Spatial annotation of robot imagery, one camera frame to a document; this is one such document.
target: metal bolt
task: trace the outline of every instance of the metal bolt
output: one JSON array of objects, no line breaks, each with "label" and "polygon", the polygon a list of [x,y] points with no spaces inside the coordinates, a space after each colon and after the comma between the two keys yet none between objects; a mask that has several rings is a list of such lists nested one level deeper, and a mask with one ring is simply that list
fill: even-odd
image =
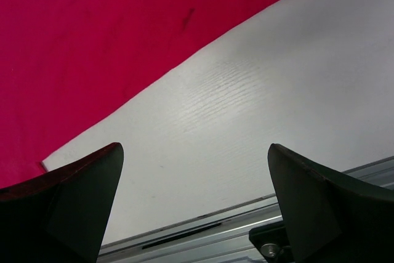
[{"label": "metal bolt", "polygon": [[275,258],[279,251],[280,247],[274,243],[266,243],[260,248],[260,252],[267,258]]}]

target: red fabric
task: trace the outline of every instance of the red fabric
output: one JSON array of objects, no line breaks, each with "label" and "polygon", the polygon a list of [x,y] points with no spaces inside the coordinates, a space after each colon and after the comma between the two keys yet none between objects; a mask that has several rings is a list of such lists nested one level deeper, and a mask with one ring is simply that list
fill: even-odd
[{"label": "red fabric", "polygon": [[0,0],[0,187],[276,1]]}]

